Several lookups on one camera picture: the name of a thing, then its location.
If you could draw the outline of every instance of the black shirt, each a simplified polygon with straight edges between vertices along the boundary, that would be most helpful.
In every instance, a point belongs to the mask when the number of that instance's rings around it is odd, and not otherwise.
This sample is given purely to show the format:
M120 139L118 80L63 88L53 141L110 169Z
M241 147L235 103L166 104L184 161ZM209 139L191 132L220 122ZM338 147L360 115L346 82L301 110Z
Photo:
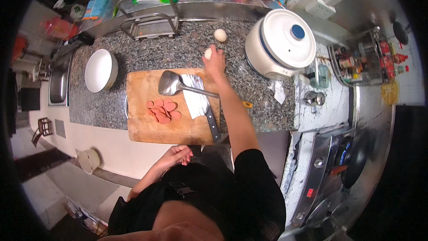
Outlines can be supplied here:
M230 175L217 175L198 163L177 165L129 202L119 197L110 215L109 234L151 230L159 208L169 200L199 209L226 240L277 240L284 232L284 198L256 149L240 153Z

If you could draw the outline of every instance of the egg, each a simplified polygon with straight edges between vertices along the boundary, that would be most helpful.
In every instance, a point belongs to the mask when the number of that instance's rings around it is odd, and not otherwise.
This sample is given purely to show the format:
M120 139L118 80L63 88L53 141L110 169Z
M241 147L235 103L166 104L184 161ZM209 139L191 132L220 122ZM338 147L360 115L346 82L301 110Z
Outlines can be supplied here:
M214 31L214 37L220 42L224 42L227 39L226 32L223 29L217 29Z
M211 59L211 54L212 54L211 48L207 48L205 53L204 53L204 56L205 56L205 58L207 58L208 61Z

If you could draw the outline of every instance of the stainless steel sink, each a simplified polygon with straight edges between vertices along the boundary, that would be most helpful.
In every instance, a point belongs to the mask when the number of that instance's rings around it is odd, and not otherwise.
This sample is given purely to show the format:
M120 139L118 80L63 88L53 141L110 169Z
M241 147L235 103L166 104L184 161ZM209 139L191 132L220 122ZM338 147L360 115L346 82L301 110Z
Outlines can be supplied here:
M68 106L68 80L72 60L71 52L53 63L49 79L49 106Z

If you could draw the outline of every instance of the cutting board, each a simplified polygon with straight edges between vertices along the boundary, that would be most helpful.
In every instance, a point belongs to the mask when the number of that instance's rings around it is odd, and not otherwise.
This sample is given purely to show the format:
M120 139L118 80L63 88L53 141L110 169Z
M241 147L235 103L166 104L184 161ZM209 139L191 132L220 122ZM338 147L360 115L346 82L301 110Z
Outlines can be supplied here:
M205 69L169 69L177 74L198 75L202 78L206 91L218 93L214 80L206 75ZM158 93L159 78L165 70L132 72L126 80L128 95L128 134L134 142L153 142L167 144L213 144L211 131L206 116L192 119L183 91L174 96L162 96ZM147 101L170 98L177 103L177 111L182 117L168 124L157 123L147 114ZM208 97L211 108L220 126L220 100Z

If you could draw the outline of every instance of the electrical outlet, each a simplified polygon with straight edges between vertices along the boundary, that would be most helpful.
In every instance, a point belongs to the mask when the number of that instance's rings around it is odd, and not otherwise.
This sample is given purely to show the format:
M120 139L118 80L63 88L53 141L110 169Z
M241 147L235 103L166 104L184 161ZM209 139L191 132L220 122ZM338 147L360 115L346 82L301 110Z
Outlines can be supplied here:
M323 0L314 0L309 3L305 10L320 19L327 19L331 15L336 13L336 9L333 6L327 5Z

